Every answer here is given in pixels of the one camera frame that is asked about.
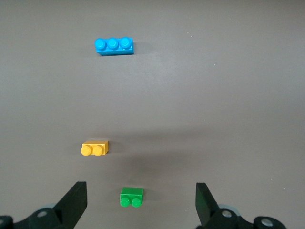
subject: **green lego brick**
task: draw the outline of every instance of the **green lego brick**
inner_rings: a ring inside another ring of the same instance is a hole
[[[130,204],[135,208],[142,205],[143,188],[124,187],[120,195],[120,204],[122,207],[127,207]]]

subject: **black bracket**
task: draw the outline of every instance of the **black bracket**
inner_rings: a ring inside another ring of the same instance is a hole
[[[86,207],[86,182],[76,182],[53,208],[37,210],[17,223],[11,216],[0,216],[0,229],[73,229]]]
[[[286,229],[271,217],[256,217],[252,224],[229,209],[220,209],[205,183],[196,185],[196,210],[201,222],[197,229]]]

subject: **blue lego brick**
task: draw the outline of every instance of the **blue lego brick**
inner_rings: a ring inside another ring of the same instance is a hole
[[[131,37],[109,39],[98,38],[95,40],[96,52],[102,56],[134,54]]]

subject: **lego brick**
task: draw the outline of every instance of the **lego brick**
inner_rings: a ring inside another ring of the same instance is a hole
[[[124,187],[120,195],[120,204],[122,207],[127,207],[130,204],[138,208],[143,202],[143,188]]]
[[[131,37],[109,39],[98,38],[95,40],[96,52],[102,56],[134,54]]]
[[[89,155],[105,155],[108,152],[108,141],[86,141],[81,145],[81,154]]]

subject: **gray table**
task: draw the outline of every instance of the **gray table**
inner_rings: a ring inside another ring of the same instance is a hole
[[[87,181],[82,228],[193,229],[195,184],[304,228],[304,1],[1,1],[0,215]],[[98,37],[135,55],[99,56]],[[108,139],[105,156],[81,144]],[[122,187],[145,189],[140,208]]]

